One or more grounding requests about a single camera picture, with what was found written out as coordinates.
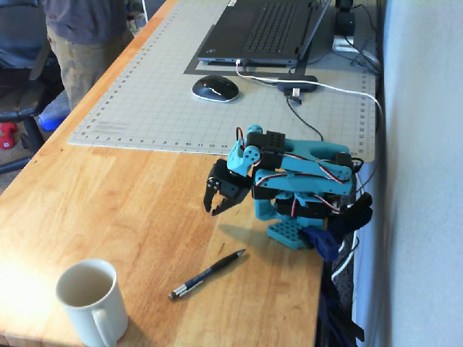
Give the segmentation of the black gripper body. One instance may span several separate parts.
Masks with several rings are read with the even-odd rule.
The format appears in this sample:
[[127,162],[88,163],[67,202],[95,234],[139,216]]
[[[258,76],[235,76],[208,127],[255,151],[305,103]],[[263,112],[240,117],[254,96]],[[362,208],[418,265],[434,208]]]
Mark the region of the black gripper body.
[[231,197],[243,201],[249,193],[253,181],[250,176],[241,176],[230,171],[227,161],[218,159],[211,169],[211,174],[221,180],[218,193],[223,197]]

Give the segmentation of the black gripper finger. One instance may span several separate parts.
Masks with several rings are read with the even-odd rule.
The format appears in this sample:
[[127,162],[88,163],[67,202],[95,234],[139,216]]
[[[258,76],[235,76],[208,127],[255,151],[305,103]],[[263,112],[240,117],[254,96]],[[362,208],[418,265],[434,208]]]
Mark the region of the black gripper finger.
[[203,198],[203,204],[207,213],[211,211],[213,197],[220,190],[220,187],[221,180],[210,173],[206,180],[205,195]]
[[222,201],[213,209],[211,215],[216,216],[218,214],[221,214],[225,212],[226,210],[234,207],[235,205],[240,204],[242,201],[239,199],[231,198],[231,197],[225,197],[222,199]]

